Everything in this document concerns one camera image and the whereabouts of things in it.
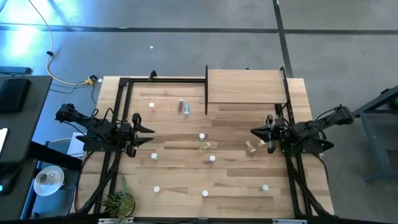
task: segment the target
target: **small bottle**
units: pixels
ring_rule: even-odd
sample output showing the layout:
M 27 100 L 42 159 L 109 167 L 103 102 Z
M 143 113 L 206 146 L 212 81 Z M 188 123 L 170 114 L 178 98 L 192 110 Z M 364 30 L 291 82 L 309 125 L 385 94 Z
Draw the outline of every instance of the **small bottle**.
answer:
M 181 112 L 182 108 L 184 106 L 184 100 L 179 100 L 178 101 L 178 111 Z
M 211 156 L 209 157 L 209 161 L 210 161 L 211 163 L 214 163 L 214 161 L 216 161 L 216 157 L 215 157 L 214 155 L 211 155 Z
M 189 104 L 185 105 L 185 111 L 184 111 L 185 115 L 189 115 Z
M 246 141 L 246 145 L 248 146 L 250 153 L 254 153 L 256 151 L 256 149 L 254 148 L 254 146 L 251 144 L 251 142 L 249 140 Z
M 209 196 L 209 192 L 207 190 L 204 190 L 201 192 L 201 195 L 204 197 L 207 197 L 207 196 Z
M 268 191 L 269 190 L 269 186 L 264 184 L 263 186 L 261 186 L 261 190 L 262 191 Z
M 200 141 L 205 140 L 205 137 L 206 137 L 205 134 L 203 134 L 203 133 L 200 133 L 200 134 L 199 134 L 199 140 L 200 140 Z
M 157 153 L 152 153 L 151 155 L 150 155 L 150 157 L 153 159 L 153 160 L 157 160 Z
M 200 146 L 199 152 L 204 153 L 204 152 L 206 152 L 206 149 L 209 149 L 209 148 L 210 148 L 210 143 L 206 142 L 206 143 L 204 143 L 204 145 Z
M 263 145 L 265 145 L 266 144 L 266 142 L 264 142 L 263 140 L 260 140 L 260 142 L 259 142 L 259 147 L 261 147 L 261 146 L 263 146 Z

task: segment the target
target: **potted plant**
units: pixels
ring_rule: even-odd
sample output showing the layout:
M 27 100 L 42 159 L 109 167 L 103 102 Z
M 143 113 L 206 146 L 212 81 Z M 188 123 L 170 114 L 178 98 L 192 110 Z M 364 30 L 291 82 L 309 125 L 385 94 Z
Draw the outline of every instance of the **potted plant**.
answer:
M 125 224 L 126 217 L 128 217 L 136 207 L 136 201 L 129 193 L 130 188 L 124 175 L 122 175 L 122 185 L 122 190 L 117 190 L 105 196 L 101 204 L 105 206 L 105 212 L 109 212 L 112 217 L 118 219 L 116 223 Z

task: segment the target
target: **wooden tabletop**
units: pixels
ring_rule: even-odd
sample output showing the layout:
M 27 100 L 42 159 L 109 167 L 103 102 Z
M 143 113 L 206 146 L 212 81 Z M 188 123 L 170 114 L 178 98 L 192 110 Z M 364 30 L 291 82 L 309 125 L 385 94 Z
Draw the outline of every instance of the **wooden tabletop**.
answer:
M 97 108 L 102 117 L 113 108 L 120 77 L 104 77 Z M 296 122 L 312 119 L 304 80 L 288 79 Z M 293 218 L 292 199 L 284 156 L 280 150 L 267 153 L 251 128 L 275 115 L 273 104 L 209 103 L 205 115 L 205 89 L 201 83 L 135 83 L 128 120 L 140 113 L 142 125 L 155 130 L 151 142 L 137 148 L 135 158 L 123 154 L 116 189 L 125 175 L 136 199 L 133 217 Z M 124 105 L 123 93 L 119 118 Z M 178 101 L 190 105 L 190 114 L 178 112 Z M 149 103 L 154 103 L 151 111 Z M 200 153 L 199 134 L 211 149 Z M 248 152 L 250 140 L 257 151 Z M 158 161 L 150 158 L 156 152 Z M 214 155 L 216 161 L 209 162 Z M 81 207 L 100 179 L 104 153 L 96 152 L 87 161 L 80 179 L 78 204 Z M 303 155 L 309 189 L 333 213 L 323 164 L 313 155 Z M 261 191 L 267 184 L 268 191 Z M 154 192 L 154 186 L 160 192 Z M 209 196 L 202 197 L 207 190 Z M 302 194 L 300 206 L 303 209 Z

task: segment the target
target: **gray floor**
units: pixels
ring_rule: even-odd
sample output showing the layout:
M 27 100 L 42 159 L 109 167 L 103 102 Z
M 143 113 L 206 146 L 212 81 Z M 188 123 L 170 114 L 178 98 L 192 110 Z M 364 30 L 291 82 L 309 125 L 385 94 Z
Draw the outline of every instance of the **gray floor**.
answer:
M 33 1 L 51 25 L 103 27 L 276 28 L 271 0 Z M 398 29 L 398 2 L 390 0 L 279 0 L 286 29 Z M 43 24 L 25 0 L 8 1 L 0 22 Z M 87 76 L 203 75 L 210 68 L 278 69 L 277 34 L 177 34 L 54 32 L 51 64 L 56 76 L 78 82 Z M 313 115 L 340 103 L 355 110 L 398 83 L 396 35 L 287 35 L 294 77 L 305 79 Z M 45 75 L 49 34 L 31 27 L 0 31 L 1 65 L 27 66 Z M 71 95 L 51 92 L 34 140 L 69 137 L 54 121 L 61 103 L 83 113 L 95 107 L 91 89 Z M 398 223 L 398 181 L 365 184 L 375 170 L 361 123 L 332 127 L 335 148 L 325 153 L 337 215 Z

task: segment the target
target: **desk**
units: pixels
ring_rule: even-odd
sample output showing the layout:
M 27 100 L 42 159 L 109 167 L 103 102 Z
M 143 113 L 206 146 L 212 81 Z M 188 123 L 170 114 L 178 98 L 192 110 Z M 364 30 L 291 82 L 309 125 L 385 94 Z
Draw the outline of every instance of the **desk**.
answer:
M 104 77 L 98 117 L 102 117 L 108 107 L 113 108 L 119 78 Z M 312 119 L 304 80 L 291 78 L 288 82 L 296 122 Z M 265 146 L 258 147 L 259 139 L 249 131 L 262 126 L 268 114 L 275 115 L 274 105 L 209 103 L 205 115 L 204 94 L 202 83 L 134 84 L 128 120 L 133 113 L 140 113 L 142 125 L 156 133 L 139 134 L 152 136 L 154 140 L 137 148 L 135 158 L 125 154 L 121 158 L 116 189 L 120 189 L 120 174 L 124 174 L 137 203 L 132 216 L 293 218 L 284 156 L 278 149 L 268 154 Z M 188 117 L 177 111 L 180 99 L 190 104 Z M 150 110 L 150 102 L 155 103 L 155 112 Z M 119 118 L 123 105 L 121 103 Z M 205 133 L 211 144 L 206 154 L 197 150 L 201 144 L 199 133 Z M 254 154 L 247 152 L 246 140 L 257 148 Z M 158 153 L 158 161 L 150 158 L 153 152 Z M 208 162 L 210 154 L 216 156 L 214 164 Z M 104 153 L 94 153 L 83 169 L 79 207 L 98 185 L 103 157 Z M 306 154 L 303 163 L 309 189 L 324 208 L 333 213 L 323 164 Z M 269 191 L 260 191 L 263 184 L 269 185 Z M 160 186 L 158 194 L 153 191 L 155 185 Z M 201 196 L 202 190 L 209 191 L 207 198 Z
M 79 159 L 31 142 L 52 78 L 50 76 L 0 77 L 0 86 L 5 80 L 12 78 L 26 78 L 31 84 L 21 112 L 0 114 L 0 127 L 9 129 L 0 153 L 0 164 L 20 164 L 14 189 L 10 194 L 0 197 L 0 220 L 20 219 L 38 160 L 75 170 L 80 170 L 81 165 Z

